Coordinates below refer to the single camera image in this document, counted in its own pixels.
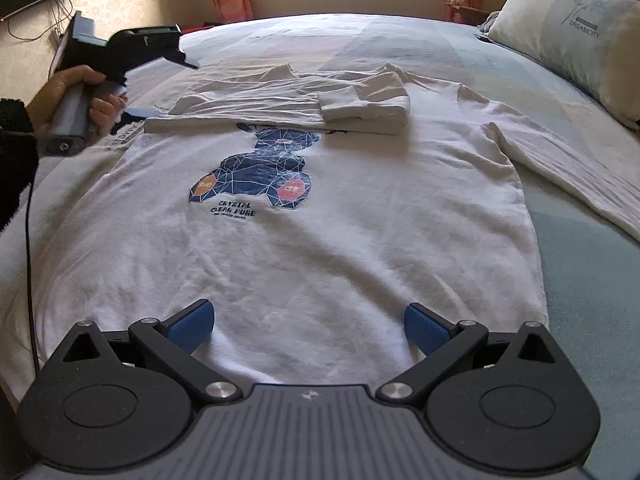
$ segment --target bedside table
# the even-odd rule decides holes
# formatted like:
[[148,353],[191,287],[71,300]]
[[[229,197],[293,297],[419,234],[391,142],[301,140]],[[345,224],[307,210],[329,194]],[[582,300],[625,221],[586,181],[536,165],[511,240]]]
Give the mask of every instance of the bedside table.
[[466,23],[467,25],[481,25],[489,17],[490,12],[484,12],[484,10],[474,9],[473,7],[465,7],[453,4],[445,4],[453,9],[457,15],[460,16],[459,23]]

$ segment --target white logo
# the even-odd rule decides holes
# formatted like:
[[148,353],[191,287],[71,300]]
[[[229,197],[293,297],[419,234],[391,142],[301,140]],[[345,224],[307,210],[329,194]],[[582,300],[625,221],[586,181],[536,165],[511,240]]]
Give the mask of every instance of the white logo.
[[318,397],[320,397],[320,394],[318,392],[316,392],[315,390],[307,390],[305,393],[300,395],[300,397],[302,397],[303,399],[312,401],[312,400],[317,399]]

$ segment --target handheld device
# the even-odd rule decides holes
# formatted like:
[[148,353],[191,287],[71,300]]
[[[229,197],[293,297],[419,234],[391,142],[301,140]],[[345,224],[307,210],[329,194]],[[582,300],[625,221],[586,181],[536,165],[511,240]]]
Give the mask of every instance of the handheld device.
[[97,38],[94,20],[76,12],[60,42],[49,70],[49,77],[59,70],[87,64],[107,76],[96,85],[78,83],[67,90],[58,105],[44,141],[47,155],[70,156],[80,153],[96,126],[89,120],[89,104],[93,97],[124,94],[126,73],[159,57],[189,68],[180,50],[182,35],[177,25],[128,28],[113,34],[108,41]]
[[581,466],[600,413],[538,322],[489,333],[412,303],[405,333],[426,358],[375,394],[255,384],[245,395],[190,355],[213,326],[207,300],[128,331],[78,322],[18,409],[40,457],[23,478],[591,478]]

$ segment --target pillowcase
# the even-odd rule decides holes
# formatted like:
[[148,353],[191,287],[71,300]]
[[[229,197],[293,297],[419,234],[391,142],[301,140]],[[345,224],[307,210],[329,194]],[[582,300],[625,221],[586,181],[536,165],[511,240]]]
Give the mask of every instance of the pillowcase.
[[571,80],[640,129],[640,2],[507,0],[488,33]]

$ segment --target blue geometric bear print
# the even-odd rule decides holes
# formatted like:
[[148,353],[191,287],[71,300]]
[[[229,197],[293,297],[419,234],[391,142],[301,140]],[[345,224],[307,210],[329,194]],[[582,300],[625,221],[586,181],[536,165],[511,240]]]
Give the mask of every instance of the blue geometric bear print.
[[274,126],[255,128],[244,123],[236,126],[255,132],[255,149],[220,162],[191,187],[189,202],[204,202],[220,193],[265,194],[274,207],[298,206],[311,190],[311,177],[302,171],[305,159],[294,152],[318,142],[320,134]]

